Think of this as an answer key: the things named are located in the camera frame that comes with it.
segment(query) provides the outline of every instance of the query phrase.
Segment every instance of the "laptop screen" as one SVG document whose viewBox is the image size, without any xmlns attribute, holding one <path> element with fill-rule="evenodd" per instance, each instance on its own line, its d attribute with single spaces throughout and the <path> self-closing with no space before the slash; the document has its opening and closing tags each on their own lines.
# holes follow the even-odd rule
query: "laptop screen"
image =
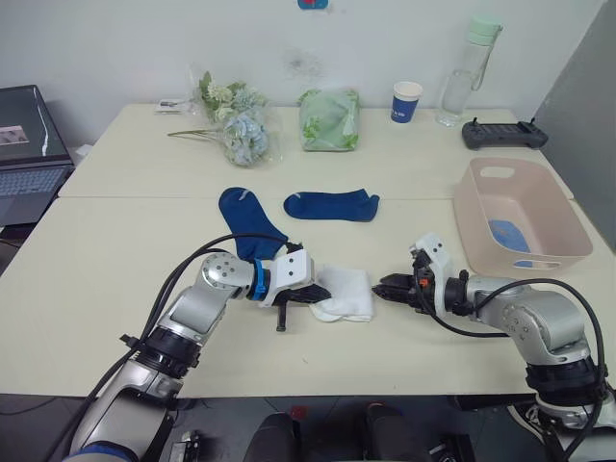
<svg viewBox="0 0 616 462">
<path fill-rule="evenodd" d="M 0 89 L 0 166 L 52 162 L 70 158 L 37 86 Z"/>
</svg>

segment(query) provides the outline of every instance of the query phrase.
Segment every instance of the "plastic bag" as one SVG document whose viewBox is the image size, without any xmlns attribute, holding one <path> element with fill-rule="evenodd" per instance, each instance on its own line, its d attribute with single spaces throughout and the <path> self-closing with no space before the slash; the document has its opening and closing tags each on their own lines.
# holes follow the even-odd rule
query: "plastic bag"
<svg viewBox="0 0 616 462">
<path fill-rule="evenodd" d="M 193 107 L 185 114 L 203 120 L 206 127 L 169 135 L 217 142 L 227 160 L 239 167 L 279 162 L 280 123 L 267 98 L 245 82 L 223 86 L 214 82 L 210 72 L 202 75 L 197 80 L 191 68 L 190 80 L 197 85 L 192 91 Z"/>
<path fill-rule="evenodd" d="M 300 98 L 299 136 L 306 151 L 352 151 L 359 141 L 359 93 L 308 90 Z"/>
</svg>

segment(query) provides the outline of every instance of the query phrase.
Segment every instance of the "laptop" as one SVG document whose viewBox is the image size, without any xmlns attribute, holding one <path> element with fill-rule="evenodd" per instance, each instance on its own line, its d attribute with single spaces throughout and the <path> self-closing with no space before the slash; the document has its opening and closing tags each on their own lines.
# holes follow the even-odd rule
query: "laptop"
<svg viewBox="0 0 616 462">
<path fill-rule="evenodd" d="M 0 89 L 0 226 L 39 221 L 72 170 L 37 86 Z"/>
</svg>

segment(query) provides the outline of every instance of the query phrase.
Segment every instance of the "bottle lid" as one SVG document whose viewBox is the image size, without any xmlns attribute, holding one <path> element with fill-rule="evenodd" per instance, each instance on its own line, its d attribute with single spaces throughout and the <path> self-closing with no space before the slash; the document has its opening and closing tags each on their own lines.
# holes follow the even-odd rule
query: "bottle lid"
<svg viewBox="0 0 616 462">
<path fill-rule="evenodd" d="M 491 45 L 502 30 L 502 24 L 488 16 L 475 15 L 471 19 L 467 39 L 477 45 Z"/>
</svg>

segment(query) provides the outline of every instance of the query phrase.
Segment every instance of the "green packaged item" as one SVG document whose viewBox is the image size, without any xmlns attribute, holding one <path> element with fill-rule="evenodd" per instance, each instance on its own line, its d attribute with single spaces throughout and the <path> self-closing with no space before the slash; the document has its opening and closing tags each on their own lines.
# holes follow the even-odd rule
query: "green packaged item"
<svg viewBox="0 0 616 462">
<path fill-rule="evenodd" d="M 308 90 L 300 98 L 299 136 L 306 151 L 352 151 L 359 140 L 355 90 Z"/>
</svg>

